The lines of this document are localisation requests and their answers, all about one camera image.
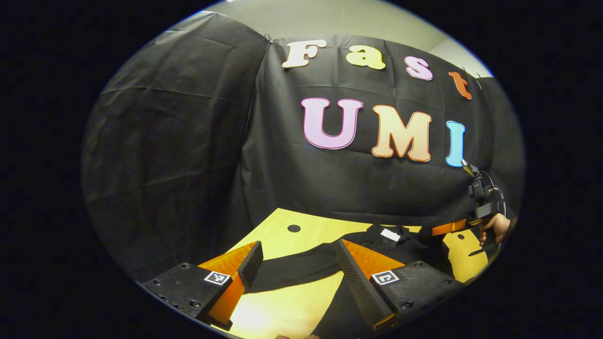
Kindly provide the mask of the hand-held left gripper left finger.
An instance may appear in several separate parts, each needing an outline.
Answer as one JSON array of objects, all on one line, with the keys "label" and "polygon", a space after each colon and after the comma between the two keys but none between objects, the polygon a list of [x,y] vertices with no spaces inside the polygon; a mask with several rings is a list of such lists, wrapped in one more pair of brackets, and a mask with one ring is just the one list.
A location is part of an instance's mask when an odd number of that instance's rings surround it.
[{"label": "hand-held left gripper left finger", "polygon": [[262,261],[262,244],[254,241],[199,265],[177,264],[142,285],[189,317],[230,330],[230,318]]}]

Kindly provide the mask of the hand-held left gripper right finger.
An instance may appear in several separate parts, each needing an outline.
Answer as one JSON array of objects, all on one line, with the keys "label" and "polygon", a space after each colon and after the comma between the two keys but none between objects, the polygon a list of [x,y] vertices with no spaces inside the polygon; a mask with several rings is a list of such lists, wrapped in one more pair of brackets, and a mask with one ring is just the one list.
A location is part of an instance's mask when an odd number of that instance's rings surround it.
[{"label": "hand-held left gripper right finger", "polygon": [[347,240],[337,242],[336,257],[371,330],[414,321],[464,288],[422,260],[403,264]]}]

